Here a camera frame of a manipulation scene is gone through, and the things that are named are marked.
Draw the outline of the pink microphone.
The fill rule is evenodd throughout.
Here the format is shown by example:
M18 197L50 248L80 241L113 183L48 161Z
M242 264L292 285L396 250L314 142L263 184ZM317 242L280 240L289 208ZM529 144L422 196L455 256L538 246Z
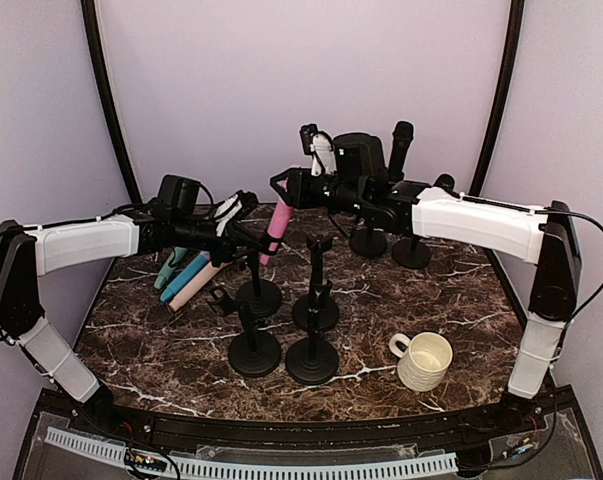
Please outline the pink microphone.
M271 242L268 247L268 254L260 255L261 265L267 265L270 258L277 253L290 219L292 218L292 214L293 208L288 206L282 198L279 198L266 231L267 238L270 239Z

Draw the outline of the black stand of pink microphone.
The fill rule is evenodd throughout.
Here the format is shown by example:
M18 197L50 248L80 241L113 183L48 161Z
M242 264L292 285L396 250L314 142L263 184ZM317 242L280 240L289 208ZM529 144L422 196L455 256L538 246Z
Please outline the black stand of pink microphone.
M260 255L268 250L255 250L243 246L245 251L237 253L241 270L249 269L251 280L243 283L236 292L236 299L246 301L259 326L265 324L265 318L274 314L282 302L282 292L272 281L260 277Z

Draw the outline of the beige microphone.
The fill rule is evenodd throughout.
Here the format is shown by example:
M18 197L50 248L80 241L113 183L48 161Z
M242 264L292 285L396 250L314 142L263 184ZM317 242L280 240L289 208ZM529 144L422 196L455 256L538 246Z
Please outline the beige microphone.
M195 296L218 273L218 271L218 267L214 267L211 263L208 263L174 296L168 303L168 307L172 311L178 311Z

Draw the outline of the blue microphone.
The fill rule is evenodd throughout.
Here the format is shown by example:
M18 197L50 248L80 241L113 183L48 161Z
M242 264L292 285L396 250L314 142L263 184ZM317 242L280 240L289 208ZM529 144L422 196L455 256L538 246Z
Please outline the blue microphone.
M210 261L207 251L200 252L177 276L172 280L160 296L162 303L171 301Z

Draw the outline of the mint green microphone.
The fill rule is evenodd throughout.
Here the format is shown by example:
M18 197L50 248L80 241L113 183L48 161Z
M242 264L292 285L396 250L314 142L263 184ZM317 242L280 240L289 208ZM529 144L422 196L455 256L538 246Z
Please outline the mint green microphone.
M154 282L155 289L162 290L167 286L175 270L177 269L178 265L183 260L183 258L186 256L187 252L188 249L183 247L174 247L172 249L172 252L170 253L167 260L165 261L165 263L160 268L157 274L157 278Z

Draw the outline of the black stand of beige microphone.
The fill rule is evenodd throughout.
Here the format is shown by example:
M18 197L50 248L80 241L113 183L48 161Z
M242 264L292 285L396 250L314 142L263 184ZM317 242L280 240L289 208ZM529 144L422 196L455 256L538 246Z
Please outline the black stand of beige microphone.
M333 240L321 236L306 236L312 267L309 290L293 305L292 317L295 325L303 331L309 330L313 318L320 331L332 330L339 320L340 309L330 297L332 282L324 282L323 254L332 249Z

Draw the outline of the black stand of blue microphone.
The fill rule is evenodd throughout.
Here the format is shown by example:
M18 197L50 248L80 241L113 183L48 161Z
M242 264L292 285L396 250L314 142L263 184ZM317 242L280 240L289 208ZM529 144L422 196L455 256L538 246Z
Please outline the black stand of blue microphone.
M243 332L228 347L228 360L232 369L246 378L260 378L272 373L279 365L282 350L279 341L269 332L256 326L252 309L247 301L233 299L222 286L210 290L208 305L219 315L238 315Z

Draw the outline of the black stand of green microphone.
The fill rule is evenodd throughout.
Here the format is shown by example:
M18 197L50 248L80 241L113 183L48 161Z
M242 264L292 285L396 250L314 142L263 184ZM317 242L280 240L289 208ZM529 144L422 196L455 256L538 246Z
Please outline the black stand of green microphone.
M308 324L307 337L292 344L286 353L286 371L300 384L324 384L336 375L338 367L337 350L316 325Z

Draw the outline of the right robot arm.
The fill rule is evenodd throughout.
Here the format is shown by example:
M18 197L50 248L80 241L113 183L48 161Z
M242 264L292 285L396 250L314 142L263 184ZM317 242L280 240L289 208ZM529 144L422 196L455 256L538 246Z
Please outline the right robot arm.
M515 432L530 416L526 399L539 392L568 325L583 307L577 301L582 261L575 212L559 201L542 207L457 193L447 174L433 184L405 179L414 137L408 122L397 124L388 158L376 136L347 133L319 147L321 135L315 125L304 126L300 137L312 165L290 167L270 179L287 206L355 215L369 227L412 238L416 251L423 249L423 239L440 238L535 265L526 326L507 385L511 396L491 413L498 432Z

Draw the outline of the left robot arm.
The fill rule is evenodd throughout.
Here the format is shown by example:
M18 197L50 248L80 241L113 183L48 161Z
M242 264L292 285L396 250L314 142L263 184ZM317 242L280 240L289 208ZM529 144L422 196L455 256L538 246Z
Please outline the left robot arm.
M106 387L47 319L38 280L66 267L168 247L204 250L215 266L233 260L241 248L264 251L258 237L239 224L257 207L257 196L239 190L202 213L196 204L204 189L197 180L166 175L150 201L104 216L45 225L0 224L0 342L19 346L44 375L85 404L82 417L101 436L121 429L121 412L99 397Z

